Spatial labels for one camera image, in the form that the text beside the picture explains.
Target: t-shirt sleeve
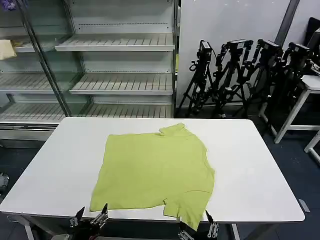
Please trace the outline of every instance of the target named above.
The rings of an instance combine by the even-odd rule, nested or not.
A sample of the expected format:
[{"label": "t-shirt sleeve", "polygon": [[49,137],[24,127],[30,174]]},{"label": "t-shirt sleeve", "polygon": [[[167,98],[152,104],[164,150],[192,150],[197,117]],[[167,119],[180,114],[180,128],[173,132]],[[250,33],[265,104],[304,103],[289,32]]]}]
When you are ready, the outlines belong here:
[{"label": "t-shirt sleeve", "polygon": [[210,196],[210,192],[195,190],[167,198],[164,200],[163,215],[180,218],[182,222],[196,231],[203,219]]}]

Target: metal pole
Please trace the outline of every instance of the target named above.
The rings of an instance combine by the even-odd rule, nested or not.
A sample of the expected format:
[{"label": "metal pole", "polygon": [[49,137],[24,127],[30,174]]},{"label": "metal pole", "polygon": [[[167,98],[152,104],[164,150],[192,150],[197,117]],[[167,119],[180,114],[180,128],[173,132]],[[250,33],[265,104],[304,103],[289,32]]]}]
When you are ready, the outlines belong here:
[{"label": "metal pole", "polygon": [[283,46],[294,19],[300,0],[290,0],[274,43]]},{"label": "metal pole", "polygon": [[44,74],[46,75],[47,80],[48,80],[48,82],[54,92],[54,95],[56,96],[57,101],[60,104],[60,107],[62,108],[65,116],[69,117],[69,116],[71,116],[71,111],[66,103],[64,96],[61,94],[61,91],[60,91],[59,86],[57,84],[55,75],[52,73],[52,71],[48,65],[48,61],[46,59],[46,56],[43,54],[42,47],[39,44],[39,41],[38,41],[36,34],[35,34],[35,31],[31,25],[30,18],[29,18],[28,12],[27,12],[27,8],[24,4],[24,1],[23,0],[16,0],[16,5],[19,8],[23,25],[24,25],[24,27],[30,37],[34,51],[36,52],[36,54],[39,57],[40,64],[43,68]]}]

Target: glass panel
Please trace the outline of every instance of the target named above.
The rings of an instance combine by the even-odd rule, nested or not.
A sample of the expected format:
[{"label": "glass panel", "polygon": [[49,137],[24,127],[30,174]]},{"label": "glass panel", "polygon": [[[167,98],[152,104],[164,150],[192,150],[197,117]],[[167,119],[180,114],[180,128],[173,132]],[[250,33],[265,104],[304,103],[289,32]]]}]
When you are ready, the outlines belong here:
[{"label": "glass panel", "polygon": [[[29,1],[30,8],[34,2],[40,1]],[[64,117],[19,10],[0,5],[0,125],[56,125]]]},{"label": "glass panel", "polygon": [[79,116],[90,102],[85,95],[73,95],[69,90],[84,75],[76,52],[57,52],[55,46],[73,35],[64,0],[29,0],[27,12],[35,35],[41,45],[60,95],[71,116]]}]

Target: white table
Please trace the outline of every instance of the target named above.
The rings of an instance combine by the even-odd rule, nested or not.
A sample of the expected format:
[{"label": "white table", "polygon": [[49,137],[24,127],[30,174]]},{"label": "white table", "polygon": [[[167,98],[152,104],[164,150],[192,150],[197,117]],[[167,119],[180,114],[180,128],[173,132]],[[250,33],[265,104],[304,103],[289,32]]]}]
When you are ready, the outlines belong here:
[{"label": "white table", "polygon": [[[273,126],[271,126],[272,134],[274,135],[274,143],[280,143],[281,139],[284,137],[288,130],[320,130],[320,125],[292,125],[292,122],[296,118],[298,112],[306,102],[308,96],[310,94],[320,94],[320,76],[310,76],[304,75],[302,77],[302,82],[304,84],[304,89],[296,101],[294,107],[292,108],[290,114],[286,118],[279,132],[277,132]],[[265,103],[260,110],[259,116],[261,116],[265,122],[268,122],[268,118],[265,115],[265,109],[267,108],[267,104]]]},{"label": "white table", "polygon": [[[305,219],[255,125],[245,119],[67,117],[1,203],[0,212],[28,220],[68,218],[85,206],[84,217],[96,216],[88,209],[108,135],[158,132],[177,123],[184,123],[207,147],[215,184],[206,209],[216,222],[274,224]],[[157,206],[108,212],[115,219],[176,220],[163,216],[163,210]]]}]

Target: yellow-green t-shirt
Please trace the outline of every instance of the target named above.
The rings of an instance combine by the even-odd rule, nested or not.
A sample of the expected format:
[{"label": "yellow-green t-shirt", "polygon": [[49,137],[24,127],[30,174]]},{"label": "yellow-green t-shirt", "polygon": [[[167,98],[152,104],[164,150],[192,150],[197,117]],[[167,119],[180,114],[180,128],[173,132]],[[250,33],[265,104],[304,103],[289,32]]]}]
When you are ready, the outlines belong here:
[{"label": "yellow-green t-shirt", "polygon": [[207,149],[183,123],[159,131],[108,136],[90,211],[165,205],[197,230],[215,182]]}]

